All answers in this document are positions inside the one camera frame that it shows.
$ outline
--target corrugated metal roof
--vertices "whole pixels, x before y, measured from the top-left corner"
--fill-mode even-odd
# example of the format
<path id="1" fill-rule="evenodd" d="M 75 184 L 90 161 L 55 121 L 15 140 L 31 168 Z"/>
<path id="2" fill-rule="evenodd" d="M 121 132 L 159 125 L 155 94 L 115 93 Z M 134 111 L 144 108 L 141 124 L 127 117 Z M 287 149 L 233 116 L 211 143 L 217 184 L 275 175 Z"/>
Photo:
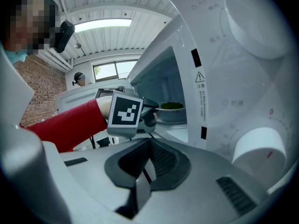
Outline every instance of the corrugated metal roof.
<path id="1" fill-rule="evenodd" d="M 64 12 L 61 0 L 56 2 Z M 63 52 L 64 59 L 72 57 L 76 59 L 111 50 L 146 49 L 167 23 L 178 14 L 169 0 L 64 0 L 64 2 L 73 24 L 101 18 L 132 19 L 130 27 L 96 28 L 77 33 L 79 41 L 76 35 L 73 35 Z M 74 48 L 76 43 L 80 43 L 82 48 Z"/>

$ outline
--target red sleeve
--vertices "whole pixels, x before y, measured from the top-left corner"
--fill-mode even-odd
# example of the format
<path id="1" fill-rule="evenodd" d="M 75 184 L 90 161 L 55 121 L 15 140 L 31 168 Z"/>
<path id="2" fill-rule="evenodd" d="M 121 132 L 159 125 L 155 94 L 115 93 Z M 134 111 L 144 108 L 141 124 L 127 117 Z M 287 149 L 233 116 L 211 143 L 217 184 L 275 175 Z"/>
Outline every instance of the red sleeve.
<path id="1" fill-rule="evenodd" d="M 96 99 L 27 127 L 41 140 L 54 143 L 60 153 L 73 149 L 106 128 Z"/>

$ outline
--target brick wall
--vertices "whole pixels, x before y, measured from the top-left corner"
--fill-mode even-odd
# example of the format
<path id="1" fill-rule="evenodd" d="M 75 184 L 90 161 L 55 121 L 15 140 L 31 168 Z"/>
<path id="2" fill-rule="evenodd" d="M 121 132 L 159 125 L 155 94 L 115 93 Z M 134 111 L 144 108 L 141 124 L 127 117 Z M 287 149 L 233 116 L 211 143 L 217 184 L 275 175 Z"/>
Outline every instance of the brick wall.
<path id="1" fill-rule="evenodd" d="M 14 67 L 35 91 L 21 124 L 27 127 L 54 116 L 54 96 L 66 91 L 65 73 L 36 56 L 28 56 L 24 63 L 16 62 Z"/>

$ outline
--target red dot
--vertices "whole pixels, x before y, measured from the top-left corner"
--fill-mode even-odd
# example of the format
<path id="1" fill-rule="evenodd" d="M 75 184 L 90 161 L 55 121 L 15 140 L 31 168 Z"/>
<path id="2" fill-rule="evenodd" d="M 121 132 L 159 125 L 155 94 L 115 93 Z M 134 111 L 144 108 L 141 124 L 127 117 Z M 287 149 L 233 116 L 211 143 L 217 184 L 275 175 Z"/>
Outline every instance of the red dot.
<path id="1" fill-rule="evenodd" d="M 270 153 L 268 154 L 268 157 L 267 157 L 267 158 L 270 158 L 271 155 L 272 155 L 272 152 L 270 152 Z"/>

